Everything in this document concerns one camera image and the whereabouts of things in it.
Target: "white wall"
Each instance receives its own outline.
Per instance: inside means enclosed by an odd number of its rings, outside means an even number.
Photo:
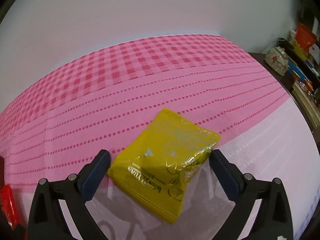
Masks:
[[[17,0],[0,24],[0,112],[59,66],[120,42],[220,34],[259,51],[295,22],[297,0]]]

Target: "pink tablecloth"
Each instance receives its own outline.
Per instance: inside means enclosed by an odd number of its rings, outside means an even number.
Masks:
[[[212,35],[155,37],[102,49],[17,97],[0,115],[0,155],[25,217],[40,178],[65,179],[100,149],[114,158],[163,107],[221,133],[220,149],[243,172],[280,177],[299,236],[319,198],[320,160],[310,130],[268,71]],[[172,226],[108,179],[87,206],[110,239],[203,240],[212,238],[233,207],[208,164],[191,181]]]

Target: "plastic packaging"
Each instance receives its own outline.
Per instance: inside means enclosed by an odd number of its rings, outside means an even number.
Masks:
[[[4,185],[1,188],[1,205],[9,225],[12,230],[14,230],[17,224],[20,223],[20,216],[16,208],[10,185]]]
[[[187,183],[219,140],[218,133],[164,108],[115,158],[108,176],[139,204],[172,224],[180,215]]]
[[[297,34],[292,45],[294,52],[304,61],[308,59],[309,48],[313,46],[317,38],[305,25],[302,23],[298,24]]]

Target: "yellow snack bag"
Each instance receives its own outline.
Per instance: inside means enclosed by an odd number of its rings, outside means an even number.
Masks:
[[[218,133],[164,108],[115,158],[108,176],[139,204],[173,224],[187,183],[219,140]]]

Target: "red object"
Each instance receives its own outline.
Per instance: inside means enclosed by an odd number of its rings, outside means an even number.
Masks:
[[[315,44],[317,37],[308,29],[308,27],[299,23],[295,40],[304,52],[309,52],[309,48]]]
[[[1,189],[1,203],[2,211],[5,214],[12,230],[20,223],[20,216],[18,214],[16,203],[13,199],[12,189],[10,185],[4,185]]]

